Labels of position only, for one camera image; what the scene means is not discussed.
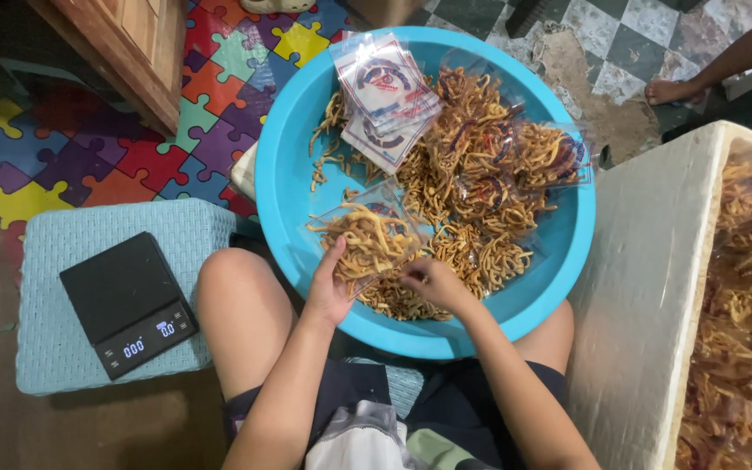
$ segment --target black shorts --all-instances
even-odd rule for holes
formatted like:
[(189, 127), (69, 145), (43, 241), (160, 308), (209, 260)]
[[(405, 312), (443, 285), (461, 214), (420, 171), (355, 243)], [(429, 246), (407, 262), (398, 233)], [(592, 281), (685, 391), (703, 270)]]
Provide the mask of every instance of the black shorts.
[[(565, 377), (547, 366), (527, 363), (559, 403), (564, 405)], [(245, 420), (261, 388), (258, 386), (225, 402), (223, 412), (228, 442), (236, 436), (236, 422)], [(361, 400), (390, 403), (384, 366), (327, 359), (315, 405), (309, 447), (315, 444), (340, 406), (355, 407)], [(408, 433), (430, 429), (493, 467), (504, 470), (524, 467), (477, 359), (456, 360), (436, 366), (433, 373), (425, 376), (422, 391), (408, 416), (399, 421), (408, 425)]]

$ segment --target concrete floor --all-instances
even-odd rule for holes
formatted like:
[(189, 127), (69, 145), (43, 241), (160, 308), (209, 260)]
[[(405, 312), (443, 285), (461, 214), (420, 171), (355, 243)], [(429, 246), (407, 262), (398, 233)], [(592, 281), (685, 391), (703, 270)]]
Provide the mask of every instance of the concrete floor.
[[(0, 262), (0, 328), (18, 291)], [(26, 396), (16, 389), (15, 329), (0, 332), (0, 468), (219, 468), (225, 439), (213, 369), (121, 386)]]

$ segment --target blue plastic basin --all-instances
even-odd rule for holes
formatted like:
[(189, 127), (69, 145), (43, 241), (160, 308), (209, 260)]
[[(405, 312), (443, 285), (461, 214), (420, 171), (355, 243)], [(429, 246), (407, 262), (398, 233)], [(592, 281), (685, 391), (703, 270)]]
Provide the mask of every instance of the blue plastic basin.
[[(463, 48), (502, 71), (504, 82), (525, 99), (530, 118), (572, 122), (546, 85), (499, 49), (444, 29), (392, 30), (409, 42), (414, 59), (425, 62), (426, 74), (436, 76), (443, 55), (451, 48)], [(309, 191), (312, 163), (329, 143), (322, 137), (315, 145), (313, 158), (309, 158), (312, 129), (322, 121), (327, 102), (338, 88), (329, 51), (325, 50), (300, 69), (281, 91), (266, 118), (257, 150), (255, 184), (263, 232), (280, 268), (304, 297), (319, 257), (298, 227), (309, 220), (310, 214), (323, 214), (337, 207), (344, 187), (363, 188), (362, 181), (351, 179), (337, 165), (328, 164), (323, 172), (329, 181), (314, 193)], [(559, 209), (542, 216), (537, 231), (548, 258), (484, 301), (510, 340), (529, 333), (567, 296), (591, 245), (596, 216), (593, 186), (552, 191), (551, 202)], [(463, 325), (455, 319), (399, 322), (376, 314), (357, 301), (339, 327), (366, 344), (402, 356), (454, 359), (475, 354)]]

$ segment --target wooden cabinet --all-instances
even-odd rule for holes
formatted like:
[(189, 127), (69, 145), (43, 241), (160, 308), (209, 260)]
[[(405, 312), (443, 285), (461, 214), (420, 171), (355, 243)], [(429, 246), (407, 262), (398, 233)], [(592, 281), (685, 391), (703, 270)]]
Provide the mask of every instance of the wooden cabinet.
[(159, 131), (179, 127), (186, 0), (27, 0)]

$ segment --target styrofoam box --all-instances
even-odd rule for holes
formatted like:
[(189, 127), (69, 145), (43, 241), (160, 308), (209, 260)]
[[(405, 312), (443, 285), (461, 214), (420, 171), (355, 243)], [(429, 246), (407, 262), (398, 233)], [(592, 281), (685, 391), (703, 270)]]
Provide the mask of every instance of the styrofoam box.
[(602, 468), (674, 467), (733, 144), (752, 144), (752, 131), (719, 121), (597, 177), (567, 377), (568, 413)]

